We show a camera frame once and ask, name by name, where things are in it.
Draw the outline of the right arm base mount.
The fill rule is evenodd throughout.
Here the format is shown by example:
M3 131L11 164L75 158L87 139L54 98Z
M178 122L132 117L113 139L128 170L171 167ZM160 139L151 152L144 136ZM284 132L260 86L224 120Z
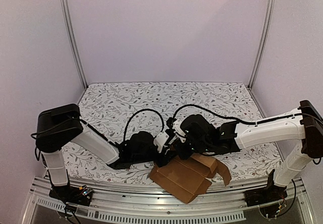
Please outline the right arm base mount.
M286 187L262 187L243 192L248 207L278 201L287 197Z

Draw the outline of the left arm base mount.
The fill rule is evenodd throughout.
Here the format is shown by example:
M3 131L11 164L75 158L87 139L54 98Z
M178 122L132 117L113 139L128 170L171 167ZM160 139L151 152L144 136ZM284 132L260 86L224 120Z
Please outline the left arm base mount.
M70 185L52 186L49 196L51 198L60 200L63 203L74 203L78 205L90 206L93 192L89 196L79 195L79 192L79 187Z

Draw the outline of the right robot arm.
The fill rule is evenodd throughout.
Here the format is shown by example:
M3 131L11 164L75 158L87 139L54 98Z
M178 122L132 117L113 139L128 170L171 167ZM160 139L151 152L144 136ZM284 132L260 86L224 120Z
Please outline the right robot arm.
M308 100L287 113L254 122L214 112L211 115L226 122L215 127L202 115L172 120L171 128L182 140L185 153L217 156L270 142L299 141L269 174L268 189L285 189L308 163L322 157L322 116Z

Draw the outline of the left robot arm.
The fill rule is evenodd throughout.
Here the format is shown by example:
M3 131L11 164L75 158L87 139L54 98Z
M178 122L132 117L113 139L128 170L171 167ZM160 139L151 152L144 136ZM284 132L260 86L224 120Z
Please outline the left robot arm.
M83 120L79 106L73 103L41 112L37 131L31 134L36 145L35 155L43 156L54 187L69 185L63 147L70 142L94 154L110 168L123 170L150 161L167 164L173 136L171 129L162 128L156 136L140 131L121 143L112 142Z

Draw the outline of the brown cardboard box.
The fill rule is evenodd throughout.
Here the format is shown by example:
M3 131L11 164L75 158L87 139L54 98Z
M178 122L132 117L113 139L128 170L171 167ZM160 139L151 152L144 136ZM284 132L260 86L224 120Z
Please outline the brown cardboard box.
M188 204L198 195L205 194L211 186L210 179L219 174L224 185L229 185L232 177L228 167L214 157L194 154L187 160L178 156L163 167L154 166L149 178L172 194L181 202Z

